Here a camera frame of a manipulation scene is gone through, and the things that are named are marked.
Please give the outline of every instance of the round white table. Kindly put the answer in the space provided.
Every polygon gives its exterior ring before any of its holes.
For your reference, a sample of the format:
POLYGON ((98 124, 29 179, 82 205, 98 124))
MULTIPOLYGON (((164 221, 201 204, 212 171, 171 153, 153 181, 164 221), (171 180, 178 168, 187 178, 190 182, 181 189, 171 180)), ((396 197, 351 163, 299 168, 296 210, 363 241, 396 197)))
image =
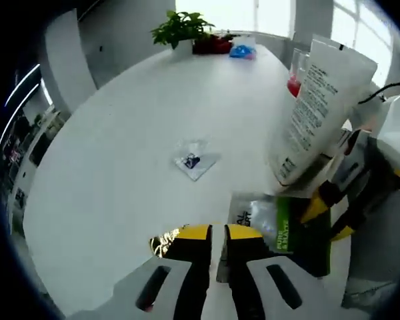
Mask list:
POLYGON ((266 48, 175 62, 164 51, 126 70, 76 110, 34 178, 24 230, 37 272, 65 315, 94 309, 151 257, 150 237, 226 223, 233 191, 275 193, 270 128, 293 105, 288 71, 266 48), (192 182, 178 142, 204 138, 221 159, 192 182))

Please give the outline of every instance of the white wall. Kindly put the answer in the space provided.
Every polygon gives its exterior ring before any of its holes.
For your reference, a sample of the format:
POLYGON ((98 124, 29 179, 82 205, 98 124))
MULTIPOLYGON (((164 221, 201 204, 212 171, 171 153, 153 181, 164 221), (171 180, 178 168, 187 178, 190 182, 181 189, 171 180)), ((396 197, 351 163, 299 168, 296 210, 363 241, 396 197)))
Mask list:
POLYGON ((255 33, 256 43, 266 47, 277 58, 281 58, 286 51, 288 38, 268 35, 266 33, 255 33))
POLYGON ((53 20, 39 48, 42 76, 55 107, 72 114, 96 86, 81 47, 75 10, 53 20))
POLYGON ((309 45, 313 34, 330 38, 333 0, 297 0, 294 41, 309 45))
POLYGON ((167 10, 175 10, 175 0, 106 0, 79 23, 83 50, 99 87, 166 49, 153 44, 150 30, 166 21, 167 10))

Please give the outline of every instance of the black cable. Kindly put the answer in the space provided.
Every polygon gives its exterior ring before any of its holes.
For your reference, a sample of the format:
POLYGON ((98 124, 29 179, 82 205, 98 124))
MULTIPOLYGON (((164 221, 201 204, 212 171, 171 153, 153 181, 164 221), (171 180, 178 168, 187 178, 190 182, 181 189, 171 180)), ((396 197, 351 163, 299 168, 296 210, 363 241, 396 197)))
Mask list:
POLYGON ((391 83, 391 84, 389 84, 389 85, 386 85, 386 86, 380 88, 380 90, 376 91, 376 92, 375 92, 374 94, 372 94, 370 97, 368 97, 368 98, 366 98, 366 99, 360 101, 359 104, 361 105, 361 104, 363 104, 363 103, 366 103, 366 102, 372 100, 374 97, 376 97, 376 96, 377 96, 378 94, 380 94, 382 91, 387 90, 388 88, 391 88, 391 87, 398 87, 398 86, 400 86, 400 82, 391 83))

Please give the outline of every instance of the blue object in plastic bag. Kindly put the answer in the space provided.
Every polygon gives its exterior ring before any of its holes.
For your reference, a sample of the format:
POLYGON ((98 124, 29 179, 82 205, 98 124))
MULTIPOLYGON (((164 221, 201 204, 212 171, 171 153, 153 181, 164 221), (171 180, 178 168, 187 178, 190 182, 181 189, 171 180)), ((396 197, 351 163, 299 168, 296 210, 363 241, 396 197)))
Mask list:
POLYGON ((246 45, 238 45, 231 48, 229 56, 232 58, 253 60, 256 56, 256 50, 246 45))

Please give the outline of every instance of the green label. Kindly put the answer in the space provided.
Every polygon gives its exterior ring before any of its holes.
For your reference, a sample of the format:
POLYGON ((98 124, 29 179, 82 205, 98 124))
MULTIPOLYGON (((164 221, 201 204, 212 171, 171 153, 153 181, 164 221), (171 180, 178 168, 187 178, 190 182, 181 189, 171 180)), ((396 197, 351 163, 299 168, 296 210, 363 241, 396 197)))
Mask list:
POLYGON ((277 250, 289 250, 290 198, 277 198, 277 250))

